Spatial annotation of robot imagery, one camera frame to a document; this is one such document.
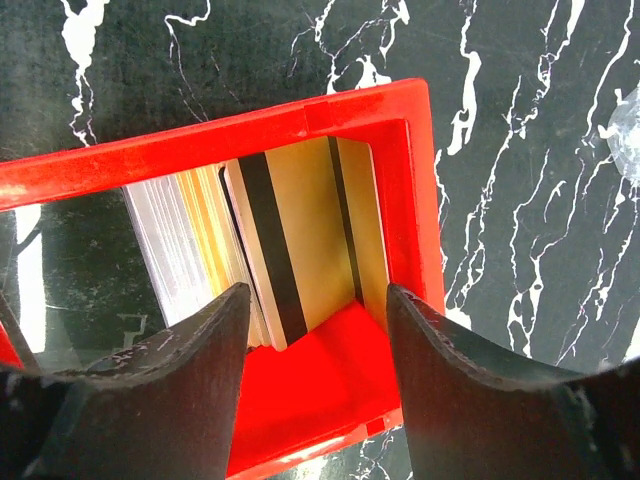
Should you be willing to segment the red plastic bin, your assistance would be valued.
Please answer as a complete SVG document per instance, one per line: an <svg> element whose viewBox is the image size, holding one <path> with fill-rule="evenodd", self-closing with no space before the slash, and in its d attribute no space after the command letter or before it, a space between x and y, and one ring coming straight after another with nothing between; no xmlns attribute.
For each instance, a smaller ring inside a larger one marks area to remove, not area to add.
<svg viewBox="0 0 640 480"><path fill-rule="evenodd" d="M317 137L364 142L373 152L389 278L442 308L431 130L427 84L401 80L5 162L1 206L108 190ZM1 344L3 364L27 369L8 341ZM283 352L246 350L222 479L261 479L401 420L389 338L353 304Z"/></svg>

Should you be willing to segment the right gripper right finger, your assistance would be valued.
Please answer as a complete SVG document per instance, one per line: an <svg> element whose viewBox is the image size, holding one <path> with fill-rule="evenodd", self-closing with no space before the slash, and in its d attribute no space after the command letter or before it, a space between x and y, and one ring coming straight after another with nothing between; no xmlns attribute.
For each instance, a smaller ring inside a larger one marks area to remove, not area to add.
<svg viewBox="0 0 640 480"><path fill-rule="evenodd" d="M505 349L392 284L387 317L417 479L635 479L639 364L586 375Z"/></svg>

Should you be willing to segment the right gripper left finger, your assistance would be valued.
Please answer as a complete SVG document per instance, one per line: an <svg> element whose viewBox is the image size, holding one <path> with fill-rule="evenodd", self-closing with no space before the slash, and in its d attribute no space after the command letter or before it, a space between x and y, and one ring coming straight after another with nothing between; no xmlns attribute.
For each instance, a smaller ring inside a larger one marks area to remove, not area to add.
<svg viewBox="0 0 640 480"><path fill-rule="evenodd" d="M247 350L237 283L191 317L89 367L1 367L5 479L222 479Z"/></svg>

